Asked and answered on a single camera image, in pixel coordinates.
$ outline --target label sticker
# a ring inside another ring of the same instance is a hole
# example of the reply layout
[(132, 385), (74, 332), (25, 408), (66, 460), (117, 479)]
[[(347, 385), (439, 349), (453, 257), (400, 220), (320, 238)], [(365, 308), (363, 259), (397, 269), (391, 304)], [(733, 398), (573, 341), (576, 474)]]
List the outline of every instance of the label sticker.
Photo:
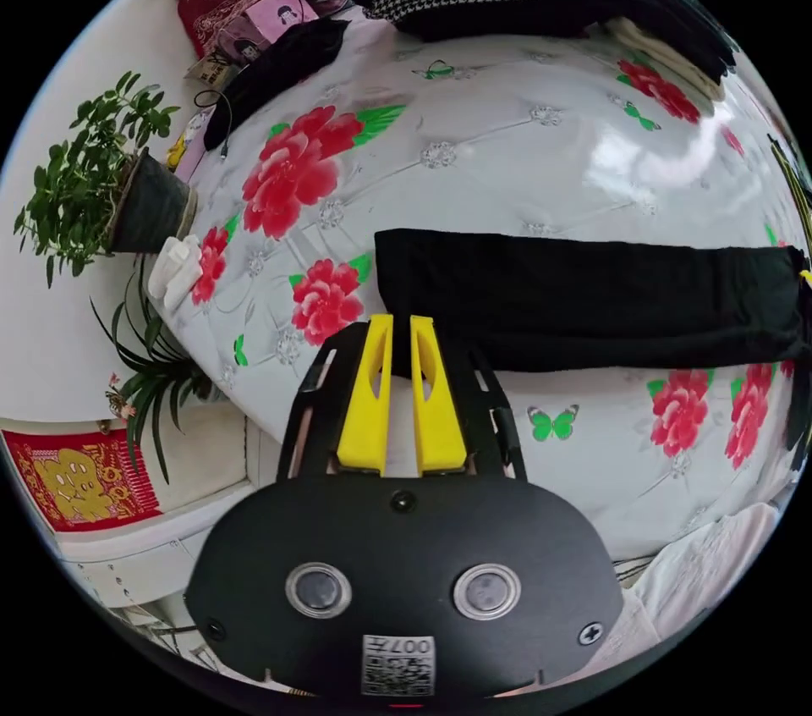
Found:
[(364, 696), (434, 696), (434, 637), (364, 634), (362, 661)]

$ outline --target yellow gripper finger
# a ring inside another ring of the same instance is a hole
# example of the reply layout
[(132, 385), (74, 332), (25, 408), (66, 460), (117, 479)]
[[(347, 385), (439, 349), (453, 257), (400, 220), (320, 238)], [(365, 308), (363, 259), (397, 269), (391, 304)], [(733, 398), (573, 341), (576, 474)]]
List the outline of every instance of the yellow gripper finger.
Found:
[[(355, 385), (338, 441), (342, 468), (375, 471), (387, 464), (389, 396), (392, 386), (392, 316), (371, 316)], [(375, 383), (381, 374), (376, 394)]]
[[(417, 468), (425, 473), (461, 471), (467, 453), (446, 370), (434, 331), (434, 322), (411, 317), (412, 390), (414, 391), (414, 440)], [(431, 386), (425, 398), (423, 376)]]

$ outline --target plant pot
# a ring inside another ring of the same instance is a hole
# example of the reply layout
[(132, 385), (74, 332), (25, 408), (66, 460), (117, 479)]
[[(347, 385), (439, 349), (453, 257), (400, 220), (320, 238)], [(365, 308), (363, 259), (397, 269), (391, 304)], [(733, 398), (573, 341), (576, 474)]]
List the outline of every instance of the plant pot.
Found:
[(197, 192), (141, 151), (129, 170), (110, 226), (112, 253), (160, 253), (170, 236), (189, 234), (197, 211)]

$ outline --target potted plant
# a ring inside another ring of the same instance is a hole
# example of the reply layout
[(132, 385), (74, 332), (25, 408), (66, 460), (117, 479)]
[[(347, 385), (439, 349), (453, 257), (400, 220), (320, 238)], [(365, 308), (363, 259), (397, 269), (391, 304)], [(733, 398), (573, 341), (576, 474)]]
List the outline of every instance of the potted plant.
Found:
[[(91, 307), (96, 320), (101, 324), (106, 336), (116, 348), (121, 362), (134, 375), (121, 383), (116, 375), (110, 378), (105, 395), (110, 404), (110, 411), (115, 417), (127, 424), (127, 448), (133, 467), (135, 449), (140, 448), (141, 437), (147, 420), (151, 420), (152, 442), (155, 444), (158, 464), (166, 482), (169, 482), (167, 463), (164, 459), (161, 442), (161, 412), (165, 408), (163, 401), (168, 396), (169, 414), (175, 427), (181, 431), (178, 421), (178, 410), (183, 407), (191, 395), (200, 400), (216, 399), (219, 393), (211, 379), (200, 367), (182, 352), (177, 344), (166, 335), (163, 321), (156, 314), (147, 297), (144, 279), (145, 260), (133, 271), (124, 290), (124, 298), (112, 314), (110, 328), (99, 317), (91, 300)], [(138, 279), (136, 301), (130, 300), (130, 289)], [(124, 318), (143, 354), (132, 351), (121, 343), (119, 329)]]
[(153, 135), (169, 136), (172, 113), (158, 105), (157, 85), (134, 91), (139, 73), (125, 73), (112, 90), (76, 111), (72, 141), (51, 146), (34, 172), (34, 195), (14, 221), (46, 256), (48, 287), (54, 268), (74, 276), (97, 256), (159, 253), (169, 236), (184, 237), (195, 218), (197, 194), (149, 154)]

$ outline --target cable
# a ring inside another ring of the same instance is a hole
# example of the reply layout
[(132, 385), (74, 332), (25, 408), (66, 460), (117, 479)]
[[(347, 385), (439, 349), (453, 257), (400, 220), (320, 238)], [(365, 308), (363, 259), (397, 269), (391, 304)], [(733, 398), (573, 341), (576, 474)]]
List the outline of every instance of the cable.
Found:
[[(206, 93), (210, 93), (210, 92), (213, 92), (217, 96), (217, 99), (213, 103), (211, 103), (211, 104), (200, 104), (200, 103), (198, 103), (198, 98), (200, 98), (200, 96), (204, 96)], [(228, 107), (228, 129), (226, 129), (226, 140), (223, 141), (222, 146), (220, 147), (220, 159), (225, 160), (226, 157), (228, 157), (228, 139), (231, 137), (231, 127), (232, 127), (232, 124), (233, 124), (233, 121), (234, 121), (234, 113), (233, 113), (233, 110), (231, 108), (231, 102), (228, 100), (228, 96), (226, 96), (225, 93), (220, 92), (219, 90), (215, 90), (215, 89), (210, 87), (207, 90), (200, 90), (197, 93), (197, 95), (195, 95), (194, 104), (198, 109), (208, 109), (209, 107), (216, 106), (217, 102), (221, 98), (225, 101), (226, 106)]]

